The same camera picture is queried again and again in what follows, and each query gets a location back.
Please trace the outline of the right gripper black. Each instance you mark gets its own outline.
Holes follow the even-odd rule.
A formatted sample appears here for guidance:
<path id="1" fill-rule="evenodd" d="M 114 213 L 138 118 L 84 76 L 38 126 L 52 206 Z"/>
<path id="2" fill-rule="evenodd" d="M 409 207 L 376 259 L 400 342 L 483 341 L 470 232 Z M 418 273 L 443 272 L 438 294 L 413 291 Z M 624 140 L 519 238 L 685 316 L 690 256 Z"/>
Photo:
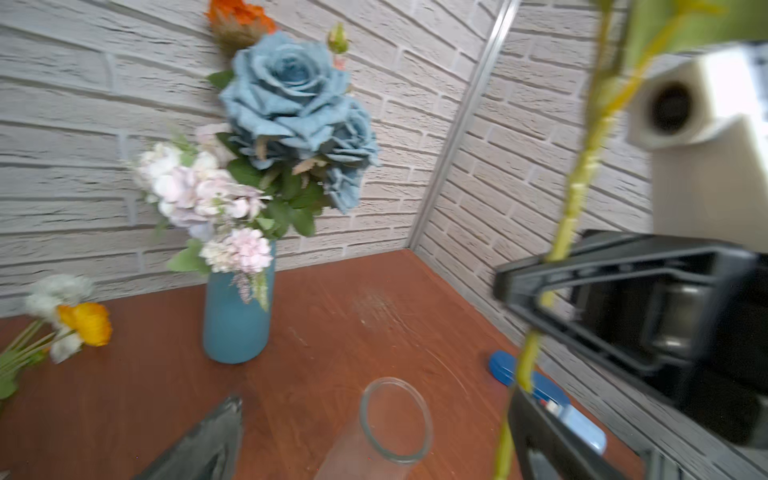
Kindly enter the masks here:
<path id="1" fill-rule="evenodd" d="M 767 257 L 706 239 L 589 230 L 570 256 L 495 269 L 536 329 L 740 447 L 767 443 Z"/>

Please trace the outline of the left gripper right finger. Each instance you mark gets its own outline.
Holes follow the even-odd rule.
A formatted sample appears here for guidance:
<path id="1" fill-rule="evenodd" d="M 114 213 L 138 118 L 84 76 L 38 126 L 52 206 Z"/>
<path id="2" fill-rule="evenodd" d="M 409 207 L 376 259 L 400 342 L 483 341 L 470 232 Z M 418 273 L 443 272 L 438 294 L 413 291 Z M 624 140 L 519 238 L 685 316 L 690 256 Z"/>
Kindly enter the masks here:
<path id="1" fill-rule="evenodd" d="M 508 425 L 523 479 L 625 479 L 519 386 L 512 390 Z"/>

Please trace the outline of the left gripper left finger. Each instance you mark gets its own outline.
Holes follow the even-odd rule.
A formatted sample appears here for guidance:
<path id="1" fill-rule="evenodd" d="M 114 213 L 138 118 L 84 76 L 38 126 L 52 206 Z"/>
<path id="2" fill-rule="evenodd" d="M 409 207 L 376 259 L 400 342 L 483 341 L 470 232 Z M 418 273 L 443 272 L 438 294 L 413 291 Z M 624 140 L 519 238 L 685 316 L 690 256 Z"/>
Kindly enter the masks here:
<path id="1" fill-rule="evenodd" d="M 233 479 L 242 439 L 242 399 L 230 396 L 135 479 Z"/>

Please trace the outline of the teal ceramic vase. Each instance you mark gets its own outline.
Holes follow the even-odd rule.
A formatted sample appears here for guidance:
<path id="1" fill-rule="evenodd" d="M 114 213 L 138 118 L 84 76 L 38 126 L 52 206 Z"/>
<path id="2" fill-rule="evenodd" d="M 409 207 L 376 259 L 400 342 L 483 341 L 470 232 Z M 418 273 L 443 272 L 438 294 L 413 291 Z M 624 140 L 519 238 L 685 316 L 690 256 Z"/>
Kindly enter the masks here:
<path id="1" fill-rule="evenodd" d="M 259 355 L 270 331 L 275 244 L 260 231 L 236 229 L 204 245 L 210 268 L 203 347 L 209 358 L 240 364 Z"/>

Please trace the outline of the clear ribbed glass vase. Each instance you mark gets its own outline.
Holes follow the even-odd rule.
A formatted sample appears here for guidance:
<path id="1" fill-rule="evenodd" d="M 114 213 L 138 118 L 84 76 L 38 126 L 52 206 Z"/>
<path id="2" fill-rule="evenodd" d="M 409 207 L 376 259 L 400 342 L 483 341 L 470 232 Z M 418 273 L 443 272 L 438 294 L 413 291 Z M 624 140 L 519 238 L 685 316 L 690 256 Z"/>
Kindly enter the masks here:
<path id="1" fill-rule="evenodd" d="M 409 383 L 383 377 L 364 390 L 356 415 L 320 466 L 317 479 L 405 479 L 429 453 L 431 413 Z"/>

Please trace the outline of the blue hydrangea flower stem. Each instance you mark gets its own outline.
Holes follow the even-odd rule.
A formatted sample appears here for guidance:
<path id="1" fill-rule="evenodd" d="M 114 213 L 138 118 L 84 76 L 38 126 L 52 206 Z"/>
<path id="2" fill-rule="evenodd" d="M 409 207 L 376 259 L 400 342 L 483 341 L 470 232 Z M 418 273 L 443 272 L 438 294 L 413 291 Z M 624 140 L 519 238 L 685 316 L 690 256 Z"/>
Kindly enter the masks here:
<path id="1" fill-rule="evenodd" d="M 763 1 L 634 1 L 615 44 L 608 41 L 614 5 L 601 1 L 597 7 L 600 27 L 585 107 L 586 134 L 566 182 L 563 213 L 551 250 L 540 256 L 549 263 L 568 258 L 585 235 L 577 236 L 575 229 L 600 164 L 604 139 L 614 117 L 627 112 L 643 82 L 699 55 L 746 43 L 758 45 L 767 39 L 767 5 Z M 519 386 L 533 397 L 533 371 L 540 340 L 547 334 L 529 326 L 511 396 L 513 388 Z M 507 478 L 513 466 L 519 467 L 508 425 L 509 405 L 496 449 L 493 475 L 497 479 Z"/>

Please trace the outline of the dusty blue flower stem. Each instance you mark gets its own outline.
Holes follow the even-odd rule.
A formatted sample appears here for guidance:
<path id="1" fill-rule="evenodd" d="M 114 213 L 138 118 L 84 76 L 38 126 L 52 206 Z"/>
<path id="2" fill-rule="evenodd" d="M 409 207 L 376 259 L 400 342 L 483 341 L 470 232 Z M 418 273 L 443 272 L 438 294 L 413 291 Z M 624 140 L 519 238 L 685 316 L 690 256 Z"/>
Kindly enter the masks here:
<path id="1" fill-rule="evenodd" d="M 381 164 L 377 138 L 326 45 L 268 34 L 207 80 L 230 127 L 217 136 L 235 156 L 230 172 L 267 197 L 269 238 L 312 236 L 325 209 L 359 205 L 366 171 Z"/>

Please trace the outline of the peach rose flower stem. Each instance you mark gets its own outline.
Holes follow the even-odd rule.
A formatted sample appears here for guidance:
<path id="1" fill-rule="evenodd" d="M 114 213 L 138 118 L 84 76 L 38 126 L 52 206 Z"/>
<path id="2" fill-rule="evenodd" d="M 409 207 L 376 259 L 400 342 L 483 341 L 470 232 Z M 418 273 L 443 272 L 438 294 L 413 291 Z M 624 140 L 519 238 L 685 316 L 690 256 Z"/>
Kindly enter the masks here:
<path id="1" fill-rule="evenodd" d="M 326 44 L 328 50 L 332 53 L 334 67 L 338 70 L 344 70 L 345 54 L 349 50 L 349 42 L 342 22 L 338 22 L 330 29 L 326 38 Z"/>

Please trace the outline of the white lilac flower bouquet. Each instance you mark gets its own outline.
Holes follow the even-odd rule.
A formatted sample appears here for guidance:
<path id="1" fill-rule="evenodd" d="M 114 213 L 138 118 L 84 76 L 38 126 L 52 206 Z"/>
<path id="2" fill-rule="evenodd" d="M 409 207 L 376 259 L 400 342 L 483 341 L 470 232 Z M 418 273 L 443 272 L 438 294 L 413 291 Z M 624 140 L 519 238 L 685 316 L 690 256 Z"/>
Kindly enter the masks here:
<path id="1" fill-rule="evenodd" d="M 216 125 L 194 142 L 184 135 L 157 142 L 127 166 L 144 201 L 162 217 L 159 226 L 189 235 L 168 269 L 227 274 L 244 303 L 268 309 L 268 273 L 276 257 L 271 233 L 277 223 L 266 214 L 272 197 L 236 180 L 230 171 L 236 155 L 221 134 L 228 133 Z"/>

